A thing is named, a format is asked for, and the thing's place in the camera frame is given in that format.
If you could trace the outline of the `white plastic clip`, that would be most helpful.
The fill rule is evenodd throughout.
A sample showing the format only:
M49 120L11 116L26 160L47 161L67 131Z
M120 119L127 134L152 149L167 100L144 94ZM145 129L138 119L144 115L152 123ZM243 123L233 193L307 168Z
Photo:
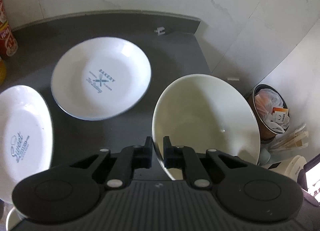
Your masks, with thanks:
M165 28L164 27L158 27L157 29L154 30L155 33L157 33L158 36L164 35L165 34Z

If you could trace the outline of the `white bakery plate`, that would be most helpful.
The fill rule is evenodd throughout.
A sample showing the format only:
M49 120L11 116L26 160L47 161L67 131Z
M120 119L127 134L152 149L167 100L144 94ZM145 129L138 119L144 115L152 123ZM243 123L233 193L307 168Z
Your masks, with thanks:
M118 116L136 105L151 82L144 51L116 37L83 41L57 62L50 88L57 105L81 120Z

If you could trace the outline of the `orange juice bottle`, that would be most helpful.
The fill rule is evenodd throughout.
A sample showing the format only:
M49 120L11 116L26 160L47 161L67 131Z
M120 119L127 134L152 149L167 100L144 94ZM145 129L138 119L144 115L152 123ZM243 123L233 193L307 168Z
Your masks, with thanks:
M7 77L7 66L5 64L5 61L0 58L0 85L3 84Z

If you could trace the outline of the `brown trash bin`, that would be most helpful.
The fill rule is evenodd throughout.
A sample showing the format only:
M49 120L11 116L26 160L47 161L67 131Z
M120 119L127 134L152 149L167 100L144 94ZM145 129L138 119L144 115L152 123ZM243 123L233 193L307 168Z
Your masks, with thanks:
M246 96L246 100L257 120L262 143L270 143L276 136L289 129L289 108L273 87L266 84L257 85Z

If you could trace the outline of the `white ceramic bowl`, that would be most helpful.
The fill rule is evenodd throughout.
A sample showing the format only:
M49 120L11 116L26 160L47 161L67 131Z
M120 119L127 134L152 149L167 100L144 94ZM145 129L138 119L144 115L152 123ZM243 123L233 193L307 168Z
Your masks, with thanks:
M162 92L152 118L157 159L164 166L163 138L197 153L214 148L257 164L258 123L245 98L230 84L205 74L176 79Z

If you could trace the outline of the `red cola can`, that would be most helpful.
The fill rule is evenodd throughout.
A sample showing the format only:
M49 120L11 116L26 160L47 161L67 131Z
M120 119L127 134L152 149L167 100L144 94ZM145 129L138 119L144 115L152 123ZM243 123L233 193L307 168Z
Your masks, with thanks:
M0 0L0 51L1 58L7 60L9 57L15 55L18 50L18 43L14 35L12 34L11 27L9 25L7 15L4 8L3 0Z

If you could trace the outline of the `white sweet plate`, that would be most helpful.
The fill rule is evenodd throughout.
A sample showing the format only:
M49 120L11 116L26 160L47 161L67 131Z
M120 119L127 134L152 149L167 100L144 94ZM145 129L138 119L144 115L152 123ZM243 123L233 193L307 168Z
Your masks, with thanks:
M18 182L48 170L53 157L53 123L44 98L16 85L1 92L1 200L12 203Z

